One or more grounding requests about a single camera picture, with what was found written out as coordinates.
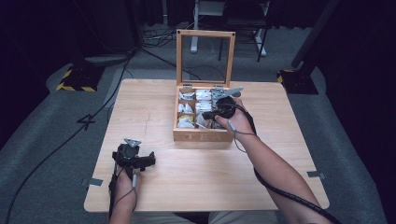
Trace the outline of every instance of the person's lap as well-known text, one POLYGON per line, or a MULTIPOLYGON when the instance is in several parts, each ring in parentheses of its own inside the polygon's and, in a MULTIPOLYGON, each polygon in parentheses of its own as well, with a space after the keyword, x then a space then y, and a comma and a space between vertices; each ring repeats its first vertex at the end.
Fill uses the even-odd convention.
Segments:
MULTIPOLYGON (((179 217, 169 212, 134 212, 133 224, 191 224, 186 218, 179 217)), ((232 212, 211 212, 208 219, 209 224, 245 224, 263 223, 275 224, 276 213, 274 211, 232 211, 232 212)))

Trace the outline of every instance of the chair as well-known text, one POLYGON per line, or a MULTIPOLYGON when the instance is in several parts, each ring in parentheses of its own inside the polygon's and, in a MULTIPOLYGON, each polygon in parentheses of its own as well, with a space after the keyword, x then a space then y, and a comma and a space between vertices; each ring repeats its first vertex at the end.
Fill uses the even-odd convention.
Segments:
MULTIPOLYGON (((220 30, 237 31, 237 30, 249 30, 254 31, 253 38, 260 40, 260 50, 257 62, 260 61, 262 56, 262 49, 264 46, 264 40, 267 36, 268 29, 271 28, 269 22, 269 12, 265 10, 268 6, 267 0, 226 0, 222 13, 222 25, 220 30), (260 38, 261 30, 264 30, 263 37, 260 38)), ((223 40, 220 41, 220 53, 219 61, 221 60, 223 40)))

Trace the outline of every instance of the person's left hand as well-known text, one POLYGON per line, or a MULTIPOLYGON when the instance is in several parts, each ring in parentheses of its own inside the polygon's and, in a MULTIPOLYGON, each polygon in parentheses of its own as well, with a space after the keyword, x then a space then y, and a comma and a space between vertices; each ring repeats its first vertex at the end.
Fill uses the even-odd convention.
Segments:
POLYGON ((132 204, 137 203, 137 194, 141 186, 142 177, 140 173, 136 174, 135 189, 133 189, 133 180, 127 175, 126 171, 118 167, 118 180, 116 185, 115 206, 117 204, 132 204))

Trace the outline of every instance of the glass panel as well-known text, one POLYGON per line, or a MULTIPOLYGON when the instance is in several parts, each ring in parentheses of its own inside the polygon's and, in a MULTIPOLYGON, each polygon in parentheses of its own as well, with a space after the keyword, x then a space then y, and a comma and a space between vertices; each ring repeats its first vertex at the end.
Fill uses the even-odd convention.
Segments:
POLYGON ((182 36, 182 81, 203 80, 225 83, 229 50, 228 37, 182 36), (191 40, 198 38, 198 50, 191 53, 191 40))

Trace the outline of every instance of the equipment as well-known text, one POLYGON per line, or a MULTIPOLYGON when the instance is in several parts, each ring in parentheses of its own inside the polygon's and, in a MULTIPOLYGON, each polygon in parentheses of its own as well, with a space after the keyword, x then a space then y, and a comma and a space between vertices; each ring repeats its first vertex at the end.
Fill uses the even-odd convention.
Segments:
POLYGON ((132 139, 124 138, 127 144, 121 144, 118 147, 117 152, 113 152, 112 158, 115 161, 114 173, 111 176, 111 182, 108 184, 108 189, 111 192, 110 195, 110 206, 108 210, 109 217, 111 217, 114 207, 114 199, 116 196, 116 186, 117 186, 117 165, 125 170, 133 183, 133 190, 136 182, 136 175, 134 173, 135 169, 140 169, 140 171, 145 171, 146 167, 155 164, 155 155, 152 151, 147 157, 139 157, 139 145, 142 143, 140 141, 135 141, 132 139))
POLYGON ((235 101, 231 96, 234 97, 241 96, 240 91, 242 89, 243 88, 241 87, 227 91, 224 91, 222 89, 212 90, 212 101, 213 101, 213 107, 215 109, 213 111, 204 112, 202 114, 204 119, 215 120, 216 115, 222 116, 225 119, 230 119, 235 113, 235 109, 236 109, 235 101))

